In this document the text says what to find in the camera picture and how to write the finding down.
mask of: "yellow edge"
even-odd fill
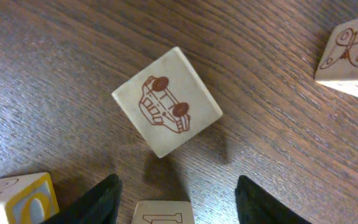
[[[52,205],[56,210],[56,213],[59,212],[59,206],[57,204],[55,189],[53,189],[52,179],[50,178],[50,174],[46,173],[43,176],[41,176],[38,180],[34,181],[32,184],[30,184],[25,189],[23,189],[21,192],[17,193],[6,203],[5,211],[9,224],[16,224],[15,216],[13,214],[13,206],[18,202],[20,202],[24,197],[30,195],[35,189],[39,188],[43,183],[45,183],[45,181],[48,184],[50,197],[52,199]]]

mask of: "brown tabletop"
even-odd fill
[[[247,175],[313,223],[358,223],[358,98],[313,81],[358,1],[0,1],[0,177],[49,171],[61,208],[117,173],[139,200],[237,223]],[[179,46],[223,110],[157,159],[111,92]]]

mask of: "wooden block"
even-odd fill
[[[158,157],[166,156],[223,115],[178,47],[112,96]]]
[[[48,173],[0,179],[0,224],[36,224],[58,212]]]
[[[190,202],[140,201],[136,205],[132,224],[194,224]]]
[[[358,97],[358,19],[335,27],[314,79]]]

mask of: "wooden table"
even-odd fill
[[[61,208],[108,174],[237,223],[248,175],[313,223],[358,223],[358,98],[313,81],[358,1],[0,1],[0,177],[47,170]],[[111,97],[179,46],[224,116],[157,159]]]

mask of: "car drawing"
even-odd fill
[[[180,134],[190,129],[189,104],[180,103],[168,84],[167,77],[148,77],[142,85],[139,108],[151,125],[165,126]]]

